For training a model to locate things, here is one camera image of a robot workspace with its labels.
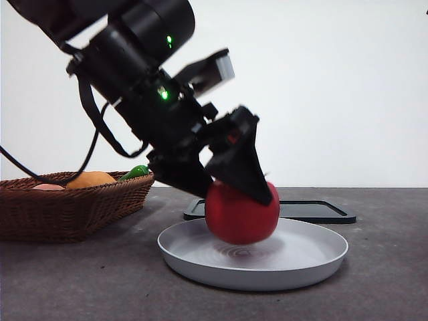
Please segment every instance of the plate rim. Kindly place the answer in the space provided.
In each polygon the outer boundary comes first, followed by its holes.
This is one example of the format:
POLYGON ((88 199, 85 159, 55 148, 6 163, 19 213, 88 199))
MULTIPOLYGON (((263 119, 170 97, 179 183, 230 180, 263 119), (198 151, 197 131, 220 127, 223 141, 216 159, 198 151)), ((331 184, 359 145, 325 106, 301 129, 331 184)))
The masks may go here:
POLYGON ((282 269, 282 270, 280 270, 280 269, 269 269, 269 270, 267 270, 267 269, 253 269, 253 268, 247 268, 247 267, 227 267, 227 266, 212 265, 212 264, 201 264, 201 263, 198 263, 198 262, 190 261, 188 259, 183 259, 182 257, 179 257, 179 256, 175 255, 173 252, 165 249, 165 247, 161 244, 160 239, 161 239, 162 234, 165 233, 165 232, 167 232, 169 229, 172 229, 173 227, 175 227, 177 225, 185 224, 185 223, 191 223, 191 222, 193 222, 194 224, 196 224, 196 222, 199 222, 199 221, 202 221, 202 220, 205 220, 205 218, 192 219, 190 221, 178 222, 178 223, 175 223, 175 224, 171 225, 170 227, 167 227, 162 232, 160 232, 159 235, 158 235, 158 237, 157 237, 158 246, 160 247, 160 249, 164 253, 168 254, 169 256, 172 256, 175 259, 183 261, 183 262, 187 262, 187 263, 190 263, 190 264, 199 265, 199 266, 201 266, 203 268, 213 268, 213 269, 219 269, 219 270, 230 270, 230 271, 240 271, 240 272, 293 272, 293 271, 302 271, 302 270, 308 270, 308 269, 313 269, 313 268, 319 268, 321 266, 325 266, 325 265, 334 263, 334 262, 342 259, 346 255, 346 253, 348 253, 348 250, 349 250, 348 241, 341 234, 339 234, 339 233, 337 233, 337 232, 335 232, 335 231, 333 231, 331 229, 328 229, 327 227, 320 226, 318 224, 308 223, 308 222, 304 222, 304 221, 297 221, 295 219, 286 219, 286 218, 283 218, 283 217, 280 217, 278 219, 278 221, 279 220, 286 220, 286 221, 292 221, 293 223, 296 223, 296 224, 315 225, 315 226, 317 226, 317 227, 319 227, 321 229, 326 229, 327 231, 336 234, 345 243, 345 249, 344 249, 344 251, 340 255, 337 255, 336 257, 334 257, 333 259, 329 259, 328 261, 325 261, 325 262, 323 262, 321 264, 299 267, 297 269, 287 269, 287 270, 284 270, 284 269, 282 269))

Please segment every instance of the woven basket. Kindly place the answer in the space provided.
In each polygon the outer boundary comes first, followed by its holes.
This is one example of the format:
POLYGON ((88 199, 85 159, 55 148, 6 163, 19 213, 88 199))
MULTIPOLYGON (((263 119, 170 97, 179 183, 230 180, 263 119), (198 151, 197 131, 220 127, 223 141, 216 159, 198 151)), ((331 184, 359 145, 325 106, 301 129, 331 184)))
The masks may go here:
MULTIPOLYGON (((44 175, 66 179, 73 172, 44 175)), ((126 172, 109 173, 118 179, 126 172)), ((39 191, 32 179, 0 181, 0 239, 72 243, 142 208, 153 174, 83 189, 39 191)))

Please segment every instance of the gray table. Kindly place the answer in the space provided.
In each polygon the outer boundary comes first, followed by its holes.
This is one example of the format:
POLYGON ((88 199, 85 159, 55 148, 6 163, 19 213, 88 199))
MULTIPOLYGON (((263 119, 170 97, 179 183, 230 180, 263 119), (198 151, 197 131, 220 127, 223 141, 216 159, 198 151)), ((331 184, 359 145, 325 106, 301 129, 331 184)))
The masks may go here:
POLYGON ((350 244, 326 281, 249 293, 181 277, 156 238, 194 197, 153 188, 144 209, 83 243, 0 243, 3 320, 428 320, 428 189, 280 189, 280 197, 358 215, 325 225, 350 244))

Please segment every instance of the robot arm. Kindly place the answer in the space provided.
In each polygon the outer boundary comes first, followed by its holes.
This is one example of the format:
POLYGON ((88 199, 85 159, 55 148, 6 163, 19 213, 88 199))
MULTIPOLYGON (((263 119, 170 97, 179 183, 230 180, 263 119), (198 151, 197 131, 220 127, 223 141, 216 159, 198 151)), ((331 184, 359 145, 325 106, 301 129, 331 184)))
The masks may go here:
POLYGON ((188 65, 175 77, 162 68, 193 34, 187 0, 8 0, 72 55, 69 75, 79 80, 82 106, 112 147, 126 156, 96 108, 91 87, 109 101, 133 133, 153 150, 155 179, 205 197, 211 177, 269 204, 272 195, 260 169, 254 142, 259 118, 246 107, 215 119, 214 105, 196 97, 232 78, 227 49, 188 65), (108 25, 83 49, 66 42, 108 14, 108 25), (213 157, 204 168, 199 153, 213 157))

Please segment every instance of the white background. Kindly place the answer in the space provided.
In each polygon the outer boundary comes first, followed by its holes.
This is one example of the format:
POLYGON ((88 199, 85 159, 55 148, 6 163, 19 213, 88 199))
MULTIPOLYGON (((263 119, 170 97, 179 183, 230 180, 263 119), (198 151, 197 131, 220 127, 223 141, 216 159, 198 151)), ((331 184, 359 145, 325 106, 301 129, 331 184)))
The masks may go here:
MULTIPOLYGON (((171 75, 222 47, 236 78, 204 96, 260 118, 257 150, 279 187, 428 187, 428 1, 191 0, 197 28, 171 75)), ((85 44, 101 24, 75 39, 85 44)), ((1 0, 1 144, 37 173, 74 171, 92 139, 69 57, 1 0)), ((107 123, 139 147, 110 109, 107 123)), ((203 162, 209 153, 202 155, 203 162)), ((126 171, 100 139, 88 170, 126 171)), ((24 177, 5 158, 1 178, 24 177)))

